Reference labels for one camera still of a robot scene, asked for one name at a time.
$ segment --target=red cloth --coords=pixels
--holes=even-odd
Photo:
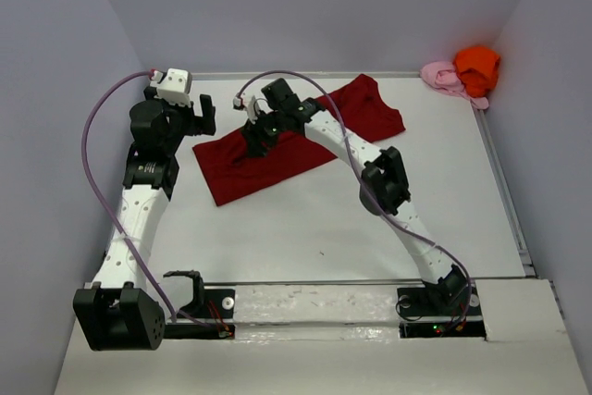
[[[380,141],[405,130],[399,111],[382,102],[376,81],[364,74],[330,95],[345,125],[367,141]],[[318,100],[333,113],[325,97]],[[250,158],[241,129],[217,141],[197,144],[193,151],[216,205],[230,203],[335,159],[326,148],[292,132],[281,134],[266,157]]]

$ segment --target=cloth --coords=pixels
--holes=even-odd
[[[345,125],[367,141],[380,141],[405,130],[399,111],[382,102],[376,81],[364,74],[330,95]],[[325,97],[318,100],[333,114]],[[250,158],[241,129],[217,141],[195,145],[193,151],[216,205],[230,203],[335,159],[324,147],[292,132],[281,134],[266,157]]]
[[[496,87],[500,55],[485,46],[472,46],[454,57],[458,77],[471,97],[483,97]]]
[[[467,94],[464,84],[456,74],[456,68],[452,62],[441,61],[432,62],[423,67],[420,76],[424,82],[439,93],[448,96],[463,97],[480,110],[489,107],[489,101],[486,97],[471,97]]]

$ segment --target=folded red cloth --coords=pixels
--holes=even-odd
[[[330,95],[345,125],[367,141],[380,141],[405,130],[399,111],[382,102],[376,81],[364,74]],[[334,113],[325,97],[318,100]],[[216,205],[230,203],[335,159],[324,147],[292,132],[281,134],[266,157],[250,158],[241,129],[217,141],[197,144],[193,151]]]

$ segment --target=gray wall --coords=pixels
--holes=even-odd
[[[109,233],[83,177],[82,126],[141,64],[107,0],[0,0],[0,11],[0,392],[44,395],[54,393],[74,291]],[[92,166],[112,201],[140,92],[114,96],[92,131]]]
[[[406,70],[493,43],[518,0],[110,0],[147,65]]]
[[[538,272],[592,388],[592,0],[521,0],[487,113]]]

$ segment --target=pile of cloth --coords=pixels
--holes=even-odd
[[[489,108],[487,94],[498,83],[500,55],[482,46],[459,51],[452,62],[427,64],[420,71],[425,83],[440,93],[459,96],[480,110]]]

